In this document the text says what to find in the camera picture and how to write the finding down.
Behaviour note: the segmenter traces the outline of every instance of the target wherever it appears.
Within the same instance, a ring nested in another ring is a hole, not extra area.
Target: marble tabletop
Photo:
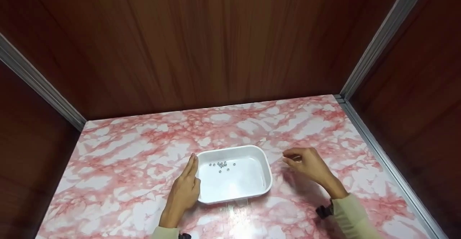
[[[180,230],[192,238],[341,238],[315,209],[327,193],[281,161],[290,147],[315,147],[385,238],[427,238],[399,190],[333,96],[267,101],[89,121],[38,238],[147,238],[192,152],[253,144],[273,175],[263,196],[197,206]]]

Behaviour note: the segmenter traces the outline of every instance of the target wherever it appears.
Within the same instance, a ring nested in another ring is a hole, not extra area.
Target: wooden wall panel
[[[0,90],[0,238],[31,238],[79,132],[1,61]]]
[[[420,0],[352,97],[450,238],[461,234],[461,0]]]
[[[87,119],[339,93],[395,0],[0,0]]]

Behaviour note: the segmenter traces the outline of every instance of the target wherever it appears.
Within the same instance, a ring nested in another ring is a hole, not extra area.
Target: aluminum corner profile
[[[355,66],[340,94],[348,101],[418,0],[397,0]]]
[[[77,130],[82,131],[86,119],[65,99],[56,88],[3,36],[0,34],[0,60],[58,111]]]

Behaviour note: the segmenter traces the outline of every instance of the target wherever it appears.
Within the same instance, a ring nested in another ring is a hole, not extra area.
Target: sleeve
[[[166,229],[157,226],[150,236],[151,239],[178,239],[179,229]]]
[[[342,199],[333,199],[336,222],[347,239],[381,239],[368,219],[365,208],[352,194]]]

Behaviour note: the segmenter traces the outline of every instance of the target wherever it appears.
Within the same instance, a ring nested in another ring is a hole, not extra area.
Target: forearm
[[[347,239],[380,239],[359,200],[347,192],[338,178],[331,175],[321,184],[333,203],[336,222]]]
[[[177,206],[166,204],[165,209],[160,216],[160,222],[158,226],[164,227],[166,229],[177,228],[181,218],[183,218],[184,211],[179,209]]]
[[[179,235],[178,225],[183,214],[184,211],[167,203],[151,239],[177,239]]]

